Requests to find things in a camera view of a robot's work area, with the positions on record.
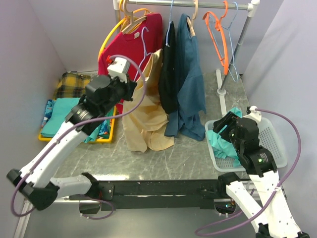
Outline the turquoise t shirt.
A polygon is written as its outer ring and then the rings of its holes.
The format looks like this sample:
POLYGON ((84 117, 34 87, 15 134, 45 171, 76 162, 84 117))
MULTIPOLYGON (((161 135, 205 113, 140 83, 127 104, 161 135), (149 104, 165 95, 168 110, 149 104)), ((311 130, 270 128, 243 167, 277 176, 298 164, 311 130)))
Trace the turquoise t shirt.
POLYGON ((208 141, 213 149, 214 156, 220 159, 233 159, 233 167, 241 166, 238 155, 234 146, 221 138, 219 133, 215 133, 212 129, 207 131, 208 141))

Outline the pale blue wire hanger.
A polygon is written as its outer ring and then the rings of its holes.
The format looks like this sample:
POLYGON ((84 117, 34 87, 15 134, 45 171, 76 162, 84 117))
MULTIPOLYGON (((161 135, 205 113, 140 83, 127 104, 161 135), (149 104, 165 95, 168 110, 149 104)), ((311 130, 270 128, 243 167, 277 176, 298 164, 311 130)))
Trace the pale blue wire hanger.
POLYGON ((146 58, 150 56, 153 52, 153 39, 152 39, 152 33, 148 29, 148 27, 144 26, 141 31, 141 40, 142 40, 142 46, 143 46, 143 58, 141 59, 138 67, 141 70, 143 64, 146 61, 146 58))

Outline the cream beige shirt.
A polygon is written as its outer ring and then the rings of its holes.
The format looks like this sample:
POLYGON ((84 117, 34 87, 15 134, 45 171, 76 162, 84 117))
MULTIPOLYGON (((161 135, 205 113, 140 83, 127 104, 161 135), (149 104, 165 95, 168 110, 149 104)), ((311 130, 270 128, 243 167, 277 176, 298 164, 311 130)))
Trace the cream beige shirt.
POLYGON ((161 66, 162 49, 159 49, 151 54, 143 70, 146 82, 139 77, 133 93, 133 101, 123 102, 125 113, 135 107, 146 88, 141 104, 122 118, 123 133, 130 151, 145 152, 147 149, 161 151, 174 145, 174 138, 164 135, 168 116, 161 106, 159 97, 161 66))

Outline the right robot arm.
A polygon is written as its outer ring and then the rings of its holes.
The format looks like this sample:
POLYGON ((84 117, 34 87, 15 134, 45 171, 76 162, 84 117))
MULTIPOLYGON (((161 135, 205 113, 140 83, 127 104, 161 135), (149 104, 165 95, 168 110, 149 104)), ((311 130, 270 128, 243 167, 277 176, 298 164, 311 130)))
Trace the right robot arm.
POLYGON ((258 124, 261 119, 257 109, 249 110, 242 118, 228 112, 214 122, 213 131, 233 145, 262 204, 257 203, 234 172, 218 177, 217 193, 238 204, 257 238, 307 238, 309 234, 299 228, 290 212, 273 154, 260 145, 258 124))

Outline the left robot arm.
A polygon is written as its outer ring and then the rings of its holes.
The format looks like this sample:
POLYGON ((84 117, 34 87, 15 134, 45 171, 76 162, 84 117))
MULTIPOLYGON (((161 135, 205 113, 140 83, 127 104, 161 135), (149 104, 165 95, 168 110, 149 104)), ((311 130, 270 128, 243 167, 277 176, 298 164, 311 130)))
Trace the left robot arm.
POLYGON ((133 100, 136 86, 128 75, 99 75, 92 79, 53 139, 30 163, 8 172, 6 177, 15 186, 14 193, 20 192, 39 211, 60 197, 97 198, 99 181, 91 174, 68 178, 54 178, 54 174, 66 157, 105 121, 110 109, 121 100, 133 100))

